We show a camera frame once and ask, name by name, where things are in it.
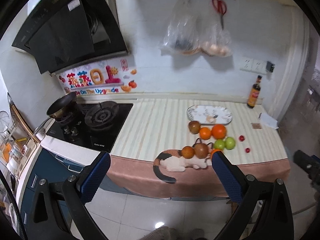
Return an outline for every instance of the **stove burner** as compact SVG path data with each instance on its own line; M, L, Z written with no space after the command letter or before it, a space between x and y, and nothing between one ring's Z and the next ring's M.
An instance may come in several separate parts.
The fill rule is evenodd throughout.
M107 101L92 107L86 114L84 121L93 131L108 130L119 112L116 102Z
M72 109L72 111L67 112L63 117L56 118L55 120L57 123L59 123L63 127L79 119L81 115L82 115L81 111L77 107L77 104L75 104L75 107Z
M108 119L110 119L112 116L112 113L110 109L101 109L100 111L96 112L94 114L94 121L95 122L108 122Z

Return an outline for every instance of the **blue gripper pad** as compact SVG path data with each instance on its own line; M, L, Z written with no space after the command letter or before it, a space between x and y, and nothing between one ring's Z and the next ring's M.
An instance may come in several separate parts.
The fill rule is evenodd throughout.
M236 165L232 165L222 152L212 155L212 168L231 201L240 204L246 191L246 182L241 170Z
M91 165L85 166L81 171L76 189L80 193L80 200L83 204L92 201L110 165L109 153L100 152Z

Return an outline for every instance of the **cat tail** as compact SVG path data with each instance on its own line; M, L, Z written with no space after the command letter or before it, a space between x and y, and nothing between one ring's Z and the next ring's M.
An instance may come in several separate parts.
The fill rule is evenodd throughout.
M162 160L161 154L158 155L158 157L155 159L155 161L153 162L153 172L155 173L155 175L158 177L158 179L166 182L166 183L176 183L176 179L173 177L169 177L164 175L160 169L159 169L159 165L160 165L160 160Z

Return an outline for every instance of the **cabinet handle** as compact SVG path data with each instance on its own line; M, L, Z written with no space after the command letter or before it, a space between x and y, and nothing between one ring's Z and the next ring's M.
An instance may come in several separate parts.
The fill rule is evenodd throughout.
M37 182L37 179L38 179L38 175L36 174L36 175L35 175L35 178L33 179L32 185L31 185L32 188L35 187L36 182Z
M27 213L24 213L24 220L23 223L26 225L27 224Z
M63 160L60 160L57 155L54 156L59 162L62 162L63 163Z
M75 172L75 173L80 173L83 169L81 169L81 171L75 171L75 170L70 169L70 165L68 165L68 170L72 171L72 172Z

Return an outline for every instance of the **sauce bottle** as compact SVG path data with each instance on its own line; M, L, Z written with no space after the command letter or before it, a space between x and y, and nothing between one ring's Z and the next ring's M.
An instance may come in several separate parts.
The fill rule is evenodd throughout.
M258 96L260 93L260 89L261 89L261 87L260 87L261 79L262 79L262 76L258 75L257 81L255 84L253 84L252 89L250 91L250 95L249 95L248 102L247 102L247 106L250 108L254 108L254 106L257 102L257 99L258 99Z

